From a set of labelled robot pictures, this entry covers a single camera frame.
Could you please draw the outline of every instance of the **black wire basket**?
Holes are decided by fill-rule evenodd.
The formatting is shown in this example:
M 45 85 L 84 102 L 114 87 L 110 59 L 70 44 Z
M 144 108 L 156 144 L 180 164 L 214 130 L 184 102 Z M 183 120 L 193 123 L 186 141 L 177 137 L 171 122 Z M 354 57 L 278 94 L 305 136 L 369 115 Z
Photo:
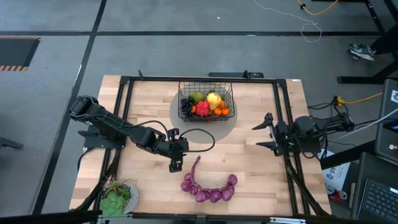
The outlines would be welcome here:
M 226 115 L 198 116 L 195 113 L 185 115 L 181 107 L 181 99 L 188 99 L 193 91 L 201 91 L 205 98 L 209 93 L 217 93 L 223 96 L 225 107 L 229 108 Z M 180 82 L 178 84 L 178 117 L 183 121 L 227 121 L 235 116 L 232 83 L 230 82 Z

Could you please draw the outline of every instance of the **purple onion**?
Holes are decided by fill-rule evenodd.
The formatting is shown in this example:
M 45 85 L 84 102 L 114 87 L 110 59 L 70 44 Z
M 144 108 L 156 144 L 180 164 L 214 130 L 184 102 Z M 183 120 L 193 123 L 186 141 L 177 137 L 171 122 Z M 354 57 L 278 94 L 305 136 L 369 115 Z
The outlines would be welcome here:
M 214 191 L 210 194 L 210 201 L 213 203 L 218 202 L 221 199 L 221 193 L 218 191 Z
M 190 181 L 191 180 L 191 174 L 185 174 L 184 180 L 185 181 Z
M 198 191 L 195 200 L 197 202 L 204 202 L 206 200 L 206 195 L 205 193 L 203 193 L 201 190 Z
M 191 193 L 192 195 L 197 194 L 197 193 L 198 193 L 198 188 L 195 187 L 195 186 L 192 186 L 192 187 L 191 187 L 191 190 L 190 190 L 190 193 Z
M 235 188 L 234 188 L 234 186 L 229 185 L 226 189 L 229 190 L 229 191 L 232 193 L 232 195 L 235 194 Z
M 192 186 L 192 184 L 189 181 L 184 181 L 181 183 L 181 189 L 185 192 L 191 191 L 191 186 Z
M 228 189 L 223 190 L 222 194 L 223 194 L 223 200 L 225 202 L 231 200 L 232 195 L 233 195 L 233 193 Z
M 228 183 L 230 183 L 231 185 L 236 185 L 236 183 L 238 183 L 238 178 L 235 175 L 231 174 L 228 177 Z
M 231 174 L 228 176 L 228 182 L 224 187 L 218 189 L 204 189 L 195 182 L 195 168 L 198 165 L 199 160 L 200 156 L 198 156 L 196 161 L 193 163 L 191 172 L 184 175 L 184 182 L 181 183 L 181 189 L 195 195 L 195 200 L 197 202 L 204 202 L 208 199 L 213 203 L 216 203 L 221 199 L 226 202 L 231 200 L 231 197 L 235 193 L 234 185 L 238 183 L 238 178 Z
M 205 192 L 206 195 L 206 200 L 208 200 L 210 198 L 210 193 L 209 192 Z

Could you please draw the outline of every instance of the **yellow cable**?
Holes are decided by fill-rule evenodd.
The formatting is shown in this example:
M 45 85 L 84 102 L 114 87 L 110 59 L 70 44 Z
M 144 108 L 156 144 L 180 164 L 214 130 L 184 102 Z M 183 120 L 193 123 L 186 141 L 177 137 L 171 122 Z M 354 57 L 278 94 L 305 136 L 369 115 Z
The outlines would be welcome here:
M 381 96 L 382 94 L 383 93 L 378 93 L 378 94 L 375 94 L 373 96 L 366 97 L 366 98 L 364 98 L 362 100 L 356 100 L 356 101 L 352 101 L 352 102 L 346 102 L 343 99 L 341 99 L 340 96 L 338 96 L 337 100 L 338 100 L 339 104 L 355 104 L 355 103 L 364 102 L 365 100 L 370 100 L 371 98 L 375 98 L 377 96 Z
M 320 15 L 320 14 L 326 12 L 327 10 L 329 10 L 329 9 L 330 9 L 332 6 L 334 6 L 338 1 L 339 1 L 339 0 L 336 0 L 336 1 L 333 2 L 329 7 L 327 7 L 326 9 L 324 9 L 324 10 L 318 12 L 318 13 L 312 13 L 312 12 L 308 11 L 307 8 L 306 8 L 305 6 L 303 7 L 303 9 L 304 9 L 308 14 L 313 15 L 313 16 L 317 16 L 317 15 Z

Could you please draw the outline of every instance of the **round gray mat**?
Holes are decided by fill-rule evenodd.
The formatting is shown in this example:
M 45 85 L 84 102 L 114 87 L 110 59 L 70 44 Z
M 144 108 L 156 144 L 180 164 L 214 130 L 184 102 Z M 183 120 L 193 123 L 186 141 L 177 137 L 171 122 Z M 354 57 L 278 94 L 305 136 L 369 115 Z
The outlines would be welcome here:
M 227 121 L 212 121 L 206 123 L 205 121 L 187 121 L 184 122 L 181 118 L 178 117 L 178 94 L 176 94 L 170 105 L 170 120 L 173 124 L 173 127 L 178 128 L 180 133 L 183 133 L 186 130 L 192 128 L 202 128 L 208 132 L 210 132 L 216 141 L 223 139 L 227 136 L 232 129 L 235 127 L 236 118 L 238 117 L 238 110 L 236 108 L 236 102 L 234 101 L 235 107 L 235 116 L 228 119 Z M 212 143 L 213 140 L 211 137 L 204 133 L 203 131 L 192 131 L 187 134 L 184 134 L 189 141 L 193 141 L 195 143 L 206 144 Z

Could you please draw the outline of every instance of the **shoe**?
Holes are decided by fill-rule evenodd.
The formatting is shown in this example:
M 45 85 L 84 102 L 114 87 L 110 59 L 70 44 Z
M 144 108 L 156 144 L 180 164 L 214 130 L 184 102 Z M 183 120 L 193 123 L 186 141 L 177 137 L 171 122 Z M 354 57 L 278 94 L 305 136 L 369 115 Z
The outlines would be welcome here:
M 361 58 L 373 62 L 376 51 L 372 50 L 370 45 L 350 44 L 347 53 L 355 59 Z

